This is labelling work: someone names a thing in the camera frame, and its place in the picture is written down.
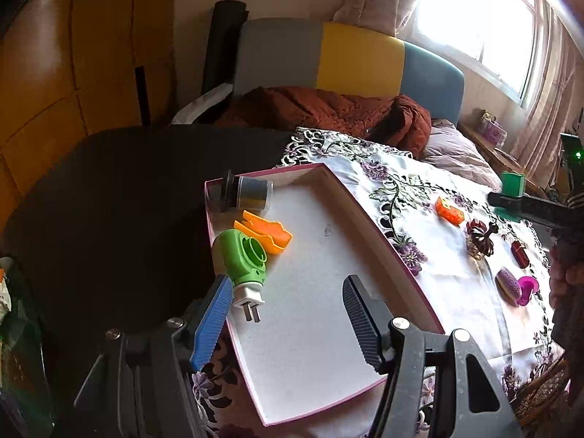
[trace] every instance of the purple oval object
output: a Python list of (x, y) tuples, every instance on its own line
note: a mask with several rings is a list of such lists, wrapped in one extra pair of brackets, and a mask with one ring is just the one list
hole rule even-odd
[(521, 288), (521, 298), (517, 300), (517, 304), (519, 306), (526, 306), (531, 299), (531, 293), (537, 293), (539, 291), (539, 283), (533, 277), (521, 277), (518, 283)]
[(515, 302), (521, 298), (522, 290), (519, 282), (515, 279), (515, 276), (513, 276), (513, 273), (503, 267), (496, 275), (496, 279), (505, 295), (507, 295), (509, 299), (513, 301), (513, 304), (515, 304)]

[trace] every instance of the windowsill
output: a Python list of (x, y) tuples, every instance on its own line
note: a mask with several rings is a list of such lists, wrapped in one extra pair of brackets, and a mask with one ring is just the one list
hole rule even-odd
[(485, 80), (489, 81), (493, 84), (497, 89), (503, 92), (507, 97), (509, 97), (513, 102), (517, 105), (521, 105), (522, 100), (517, 95), (517, 93), (511, 89), (507, 84), (505, 84), (500, 78), (497, 77), (494, 73), (489, 71), (483, 64), (478, 62), (477, 60), (471, 58), (470, 56), (466, 55), (462, 51), (458, 49), (454, 49), (452, 46), (448, 46), (445, 44), (437, 43), (436, 41), (427, 38), (423, 34), (420, 34), (416, 31), (413, 31), (411, 35), (406, 39), (406, 41), (414, 43), (428, 51), (431, 51), (439, 56), (446, 57), (452, 59), (463, 66), (467, 67), (468, 69), (472, 70)]

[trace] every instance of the window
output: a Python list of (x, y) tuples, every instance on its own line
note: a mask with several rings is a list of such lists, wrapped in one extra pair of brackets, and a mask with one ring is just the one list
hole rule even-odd
[(414, 39), (443, 45), (463, 64), (474, 59), (521, 98), (533, 50), (534, 0), (420, 0)]

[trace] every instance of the yellow headboard panel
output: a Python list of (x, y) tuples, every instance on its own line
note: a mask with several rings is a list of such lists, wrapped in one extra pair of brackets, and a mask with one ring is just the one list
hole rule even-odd
[(404, 42), (392, 36), (324, 23), (316, 87), (339, 94), (395, 97), (404, 53)]

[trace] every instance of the headboard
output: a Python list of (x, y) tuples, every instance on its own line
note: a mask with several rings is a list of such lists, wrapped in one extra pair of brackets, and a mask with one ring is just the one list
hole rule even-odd
[(256, 87), (316, 87), (340, 94), (405, 94), (431, 118), (458, 122), (464, 75), (409, 42), (338, 23), (262, 18), (243, 25), (234, 95)]

